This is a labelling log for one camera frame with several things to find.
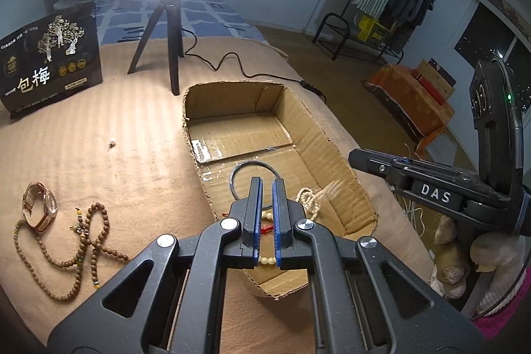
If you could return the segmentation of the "black snack bag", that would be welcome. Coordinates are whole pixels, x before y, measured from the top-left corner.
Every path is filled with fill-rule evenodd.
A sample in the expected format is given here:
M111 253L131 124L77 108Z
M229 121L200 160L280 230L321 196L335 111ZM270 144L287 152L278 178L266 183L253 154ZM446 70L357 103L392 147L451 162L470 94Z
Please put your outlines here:
M12 119L102 82L93 1L29 23L1 40L1 103Z

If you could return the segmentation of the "cream bead bracelet green pendant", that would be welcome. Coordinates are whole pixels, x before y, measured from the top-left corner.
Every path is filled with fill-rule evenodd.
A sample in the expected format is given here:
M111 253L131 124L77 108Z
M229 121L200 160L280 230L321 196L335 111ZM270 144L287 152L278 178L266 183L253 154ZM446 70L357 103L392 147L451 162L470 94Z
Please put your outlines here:
M255 226L252 226L253 229L250 232L246 232L242 220L239 224L240 237L224 248L223 255L226 260L237 269L260 267L269 269L276 266L273 244L273 210L267 208L261 211L257 232L254 231Z

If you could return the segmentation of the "brown cardboard box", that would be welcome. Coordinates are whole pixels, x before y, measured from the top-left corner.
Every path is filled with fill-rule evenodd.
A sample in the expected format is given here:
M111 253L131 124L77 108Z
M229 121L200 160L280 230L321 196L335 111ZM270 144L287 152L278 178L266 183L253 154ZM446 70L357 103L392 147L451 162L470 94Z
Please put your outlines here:
M263 181L263 204L282 178L287 197L303 188L319 192L316 222L334 235L356 240L377 227L377 215L360 181L307 107L283 84L195 84L184 96L186 138L201 185L217 218L248 195L250 181Z

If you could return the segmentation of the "orange cloth covered box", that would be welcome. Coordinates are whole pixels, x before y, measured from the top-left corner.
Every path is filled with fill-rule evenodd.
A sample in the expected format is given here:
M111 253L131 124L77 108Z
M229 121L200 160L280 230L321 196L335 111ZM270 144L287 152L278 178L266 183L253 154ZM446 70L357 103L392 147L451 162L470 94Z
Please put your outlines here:
M445 129L455 110L448 102L440 104L414 76L415 69L388 64L370 77L364 86L372 92L383 92L407 120L419 141L415 153L423 157L426 147Z

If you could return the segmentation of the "yellow box on rack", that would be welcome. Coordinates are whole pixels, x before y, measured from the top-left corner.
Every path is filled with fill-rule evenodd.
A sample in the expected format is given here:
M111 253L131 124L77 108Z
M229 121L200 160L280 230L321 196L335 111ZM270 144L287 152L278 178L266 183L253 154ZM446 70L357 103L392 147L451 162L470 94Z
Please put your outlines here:
M389 30L371 16L363 15L357 26L356 37L371 47L380 47L389 34Z

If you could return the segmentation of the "dark thin bangle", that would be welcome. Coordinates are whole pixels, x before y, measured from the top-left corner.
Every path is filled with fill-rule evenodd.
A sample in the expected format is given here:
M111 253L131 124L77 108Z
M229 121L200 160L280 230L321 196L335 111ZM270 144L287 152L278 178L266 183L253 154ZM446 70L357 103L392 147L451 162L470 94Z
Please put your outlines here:
M253 159L239 162L230 172L228 183L230 197L233 202L241 199L240 192L242 192L243 185L246 183L249 186L252 177L259 174L258 171L260 169L269 172L274 180L281 178L279 171L264 161Z

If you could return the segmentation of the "wristwatch with red strap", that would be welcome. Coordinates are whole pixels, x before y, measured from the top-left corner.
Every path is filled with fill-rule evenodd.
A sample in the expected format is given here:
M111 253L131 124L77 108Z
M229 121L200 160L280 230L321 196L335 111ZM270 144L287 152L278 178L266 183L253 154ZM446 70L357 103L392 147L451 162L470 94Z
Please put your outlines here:
M53 192L41 182L31 182L22 197L25 222L36 233L44 233L54 222L58 204Z

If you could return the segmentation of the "tan blanket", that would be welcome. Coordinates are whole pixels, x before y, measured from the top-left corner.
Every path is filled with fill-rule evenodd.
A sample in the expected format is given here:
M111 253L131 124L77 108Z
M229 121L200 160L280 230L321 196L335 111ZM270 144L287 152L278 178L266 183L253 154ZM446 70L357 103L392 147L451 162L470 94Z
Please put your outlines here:
M213 222L183 131L184 93L173 96L169 89L167 43L149 44L134 75L127 75L134 45L106 45L102 84L13 121L1 103L1 285L43 344L95 289L89 270L77 299L56 303L20 259L14 226L30 182L42 182L57 199L58 216L43 240L56 260L77 249L69 230L75 208L86 211L95 202L109 211L110 246L129 256L158 235L185 238ZM248 74L297 75L282 51L251 40L205 38L196 50L212 62L237 52ZM383 180L357 177L378 215L375 237L429 281L432 260L397 200ZM314 353L307 289L271 301L252 294L247 281L243 272L228 275L221 352Z

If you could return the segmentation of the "black clothes rack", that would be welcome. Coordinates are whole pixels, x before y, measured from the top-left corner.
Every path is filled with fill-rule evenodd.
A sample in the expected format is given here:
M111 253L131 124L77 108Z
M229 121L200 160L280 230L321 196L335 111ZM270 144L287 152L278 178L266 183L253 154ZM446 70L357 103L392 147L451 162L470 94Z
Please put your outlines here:
M434 9L436 0L347 0L343 9L328 12L320 21L312 43L325 48L333 60L348 57L363 60L372 57L381 63L392 57L399 64L414 31ZM389 30L380 47L371 47L356 36L363 15L377 19Z

